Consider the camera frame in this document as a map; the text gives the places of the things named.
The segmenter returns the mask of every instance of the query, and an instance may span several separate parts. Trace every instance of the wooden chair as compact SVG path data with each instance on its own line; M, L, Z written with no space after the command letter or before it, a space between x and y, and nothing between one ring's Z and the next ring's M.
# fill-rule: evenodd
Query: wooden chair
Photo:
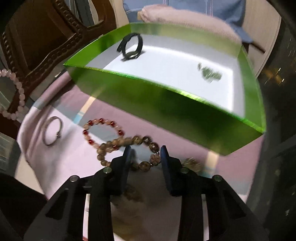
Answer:
M94 26L84 26L63 0L27 0L6 25L0 37L9 69L16 73L28 98L31 92L61 61L77 50L116 28L109 0L93 0L99 17ZM8 112L17 110L16 91ZM0 132L14 139L19 122L0 115Z

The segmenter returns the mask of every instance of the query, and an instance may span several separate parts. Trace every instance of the red beaded bracelet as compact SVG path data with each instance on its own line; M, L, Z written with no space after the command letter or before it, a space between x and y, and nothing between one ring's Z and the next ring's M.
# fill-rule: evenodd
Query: red beaded bracelet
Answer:
M99 145L94 140L92 140L89 136L88 129L97 124L107 124L117 131L119 137L117 139L114 139L112 141L107 141L107 143L102 143ZM153 142L151 137L144 136L141 138L138 135L135 135L134 137L124 137L124 131L122 130L122 127L116 125L114 121L108 121L104 120L103 118L100 119L94 119L90 120L88 123L86 123L83 126L83 134L84 138L88 141L90 145L92 145L94 148L97 149L97 159L101 162L102 166L109 166L111 162L105 160L106 153L111 153L115 150L118 150L122 146L128 146L128 145L141 145L144 143L145 145L149 146L149 149L154 153L150 156L150 163L147 161L142 161L140 164L132 163L131 167L132 169L140 169L143 172L147 172L150 170L152 166L157 166L160 163L160 156L159 156L159 145L156 142Z

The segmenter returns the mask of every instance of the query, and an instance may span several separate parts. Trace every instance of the metal bangle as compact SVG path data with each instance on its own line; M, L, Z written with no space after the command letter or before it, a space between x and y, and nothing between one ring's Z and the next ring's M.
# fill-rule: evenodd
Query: metal bangle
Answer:
M59 122L60 122L59 130L58 130L58 132L56 133L56 139L55 139L52 143L49 143L49 144L48 144L48 143L46 143L46 141L45 141L45 134L46 134L46 131L47 131L47 127L48 127L48 125L49 125L52 121L54 121L54 120L56 120L56 119L58 119ZM55 144L56 141L57 141L59 138L61 138L61 132L62 132L62 129L63 129L63 122L62 122L62 120L61 120L59 117L57 117L57 116L52 116L51 118L49 118L49 119L45 122L44 127L43 127L43 132L42 132L42 141L43 141L43 143L44 143L45 145L47 145L47 146L51 146L51 145Z

